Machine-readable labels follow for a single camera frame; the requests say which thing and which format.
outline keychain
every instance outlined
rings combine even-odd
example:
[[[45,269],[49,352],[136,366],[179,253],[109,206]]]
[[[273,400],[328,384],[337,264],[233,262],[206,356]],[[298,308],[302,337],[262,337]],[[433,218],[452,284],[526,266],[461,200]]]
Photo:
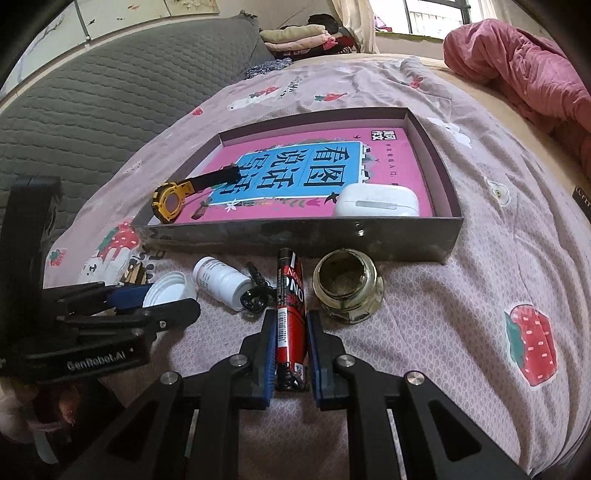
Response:
[[[248,273],[256,285],[247,290],[240,297],[242,306],[252,313],[261,313],[269,304],[273,304],[277,298],[277,289],[271,287],[265,277],[257,270],[252,262],[246,264]]]

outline wall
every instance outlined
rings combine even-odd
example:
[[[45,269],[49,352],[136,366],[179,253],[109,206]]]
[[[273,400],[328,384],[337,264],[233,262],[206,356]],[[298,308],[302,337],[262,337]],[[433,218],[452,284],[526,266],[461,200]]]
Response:
[[[306,25],[313,14],[336,17],[331,0],[217,0],[221,17],[231,17],[244,10],[259,17],[259,26],[272,30],[282,25]]]
[[[380,53],[402,53],[443,60],[442,42],[407,40],[396,38],[394,35],[382,36],[381,34],[376,35],[375,41]]]
[[[525,13],[513,0],[493,0],[495,13],[499,20],[510,23],[514,27],[539,35],[552,38],[538,22]]]

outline person's hand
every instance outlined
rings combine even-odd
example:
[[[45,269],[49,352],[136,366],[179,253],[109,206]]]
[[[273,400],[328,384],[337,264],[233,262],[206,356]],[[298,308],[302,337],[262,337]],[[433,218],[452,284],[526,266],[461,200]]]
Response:
[[[16,442],[32,441],[20,408],[29,405],[37,393],[35,385],[25,385],[16,378],[0,378],[0,433]]]
[[[73,426],[82,398],[73,384],[59,388],[61,389],[57,405],[59,421]],[[0,378],[0,433],[16,442],[32,441],[31,425],[23,418],[21,407],[31,405],[38,393],[39,389],[36,385],[25,385],[14,377]],[[33,425],[35,428],[43,429],[41,424]]]

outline tape measure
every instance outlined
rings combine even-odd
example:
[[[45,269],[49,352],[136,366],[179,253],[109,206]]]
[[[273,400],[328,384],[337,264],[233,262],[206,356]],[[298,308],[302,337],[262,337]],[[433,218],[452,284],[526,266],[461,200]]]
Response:
[[[241,178],[238,166],[230,165],[178,183],[163,183],[152,195],[152,212],[162,223],[173,223],[183,211],[188,196],[222,183],[237,183]]]

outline strawberry pattern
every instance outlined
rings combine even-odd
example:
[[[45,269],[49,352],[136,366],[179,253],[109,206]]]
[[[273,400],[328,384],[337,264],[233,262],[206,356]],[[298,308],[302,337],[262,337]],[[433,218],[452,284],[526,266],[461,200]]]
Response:
[[[129,248],[133,250],[139,245],[139,237],[137,233],[131,228],[129,222],[123,222],[113,228],[103,241],[98,246],[97,257],[101,257],[103,261],[111,249],[115,249],[113,259],[117,258],[122,248]]]
[[[65,248],[57,248],[49,254],[49,265],[51,267],[59,267],[66,254]]]
[[[262,95],[269,95],[270,93],[273,93],[276,90],[279,90],[279,87],[272,86],[272,87],[266,88],[264,90],[259,90],[258,92],[255,92],[255,93],[251,93],[249,95],[249,97],[250,98],[256,98],[256,97],[260,97]]]
[[[533,305],[517,305],[505,312],[511,359],[532,387],[556,374],[557,358],[550,320]]]
[[[317,102],[332,102],[333,100],[339,99],[345,95],[348,95],[348,93],[328,93],[326,95],[316,95],[314,100]]]
[[[421,82],[423,80],[423,77],[416,77],[412,82],[410,82],[410,86],[414,89],[417,89],[421,86]]]

